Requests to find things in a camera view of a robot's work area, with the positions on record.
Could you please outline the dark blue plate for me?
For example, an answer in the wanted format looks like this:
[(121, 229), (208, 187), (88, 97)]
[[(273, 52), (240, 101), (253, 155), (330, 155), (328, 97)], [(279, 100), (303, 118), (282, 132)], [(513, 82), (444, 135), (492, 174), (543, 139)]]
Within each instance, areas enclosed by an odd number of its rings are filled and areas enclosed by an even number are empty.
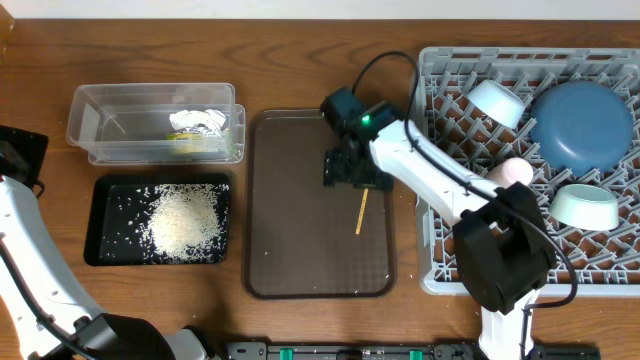
[(552, 168), (576, 177), (612, 170), (632, 146), (633, 118), (613, 90), (590, 81), (570, 81), (545, 91), (534, 103), (530, 131)]

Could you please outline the light blue bowl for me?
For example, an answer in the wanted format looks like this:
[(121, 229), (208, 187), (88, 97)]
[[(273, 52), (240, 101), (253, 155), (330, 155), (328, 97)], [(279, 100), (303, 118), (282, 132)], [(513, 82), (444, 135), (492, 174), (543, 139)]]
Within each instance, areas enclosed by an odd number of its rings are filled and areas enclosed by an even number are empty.
[(499, 124), (514, 129), (526, 105), (521, 98), (493, 80), (484, 80), (468, 94), (471, 104)]

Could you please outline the mint green bowl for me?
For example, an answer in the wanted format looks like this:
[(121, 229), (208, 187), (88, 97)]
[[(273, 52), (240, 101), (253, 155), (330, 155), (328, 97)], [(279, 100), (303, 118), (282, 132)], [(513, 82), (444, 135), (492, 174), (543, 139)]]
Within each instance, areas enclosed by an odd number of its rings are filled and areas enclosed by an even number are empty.
[(616, 196), (592, 185), (563, 186), (556, 193), (549, 213), (565, 225), (584, 230), (607, 231), (619, 225)]

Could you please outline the white tissue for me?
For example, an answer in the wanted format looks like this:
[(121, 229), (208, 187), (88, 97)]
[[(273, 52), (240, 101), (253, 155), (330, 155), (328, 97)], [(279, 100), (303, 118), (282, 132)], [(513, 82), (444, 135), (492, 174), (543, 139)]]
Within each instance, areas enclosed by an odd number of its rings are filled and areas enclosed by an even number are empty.
[(172, 128), (178, 133), (220, 136), (227, 117), (219, 110), (181, 110), (169, 115)]

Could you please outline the pink cup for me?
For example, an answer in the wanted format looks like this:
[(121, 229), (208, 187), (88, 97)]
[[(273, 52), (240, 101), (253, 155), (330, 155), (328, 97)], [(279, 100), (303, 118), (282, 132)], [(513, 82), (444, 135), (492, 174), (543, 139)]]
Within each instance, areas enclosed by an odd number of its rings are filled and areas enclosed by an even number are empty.
[(533, 180), (533, 175), (533, 167), (525, 159), (514, 157), (493, 168), (485, 178), (500, 187), (508, 188), (517, 182), (529, 185)]

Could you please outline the wooden chopstick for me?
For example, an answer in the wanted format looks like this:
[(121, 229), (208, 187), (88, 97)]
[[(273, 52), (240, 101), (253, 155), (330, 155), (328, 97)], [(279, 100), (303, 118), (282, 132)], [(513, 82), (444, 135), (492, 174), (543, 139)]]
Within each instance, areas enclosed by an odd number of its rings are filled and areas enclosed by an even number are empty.
[(360, 208), (359, 208), (359, 212), (358, 212), (355, 235), (360, 235), (360, 233), (361, 233), (362, 224), (363, 224), (363, 221), (364, 221), (364, 215), (365, 215), (365, 211), (366, 211), (367, 200), (368, 200), (368, 194), (369, 194), (369, 189), (365, 188), (363, 190), (361, 204), (360, 204)]

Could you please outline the pile of rice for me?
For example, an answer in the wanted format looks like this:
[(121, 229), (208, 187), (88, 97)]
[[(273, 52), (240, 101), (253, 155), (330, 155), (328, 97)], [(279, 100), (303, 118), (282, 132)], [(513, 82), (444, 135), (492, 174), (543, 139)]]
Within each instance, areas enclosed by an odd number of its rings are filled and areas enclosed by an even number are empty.
[(110, 189), (98, 258), (108, 265), (215, 264), (226, 256), (226, 183)]

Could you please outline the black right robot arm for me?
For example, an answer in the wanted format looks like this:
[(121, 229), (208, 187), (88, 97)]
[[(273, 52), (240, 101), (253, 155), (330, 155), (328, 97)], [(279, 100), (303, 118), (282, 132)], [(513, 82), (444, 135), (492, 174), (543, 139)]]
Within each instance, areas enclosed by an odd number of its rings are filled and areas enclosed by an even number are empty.
[(482, 307), (484, 355), (526, 358), (529, 316), (557, 263), (529, 187), (504, 188), (462, 167), (385, 102), (366, 110), (325, 100), (320, 112), (357, 159), (410, 187), (450, 226), (458, 276)]

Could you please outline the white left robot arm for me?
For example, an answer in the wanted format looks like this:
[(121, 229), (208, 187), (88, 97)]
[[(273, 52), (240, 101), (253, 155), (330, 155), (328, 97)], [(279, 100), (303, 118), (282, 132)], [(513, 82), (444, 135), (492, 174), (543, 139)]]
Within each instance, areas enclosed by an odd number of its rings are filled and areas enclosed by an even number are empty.
[(1, 299), (25, 359), (213, 359), (185, 327), (161, 334), (144, 319), (108, 313), (83, 288), (50, 236), (35, 187), (45, 135), (1, 128)]

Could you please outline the yellow green snack wrapper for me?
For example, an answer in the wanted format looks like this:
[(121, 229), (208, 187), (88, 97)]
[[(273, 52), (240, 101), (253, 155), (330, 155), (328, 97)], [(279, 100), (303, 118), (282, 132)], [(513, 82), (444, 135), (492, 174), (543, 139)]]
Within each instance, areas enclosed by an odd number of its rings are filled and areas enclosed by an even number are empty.
[(231, 147), (230, 134), (222, 132), (198, 131), (188, 129), (186, 132), (173, 133), (167, 136), (175, 151), (180, 154), (228, 152)]

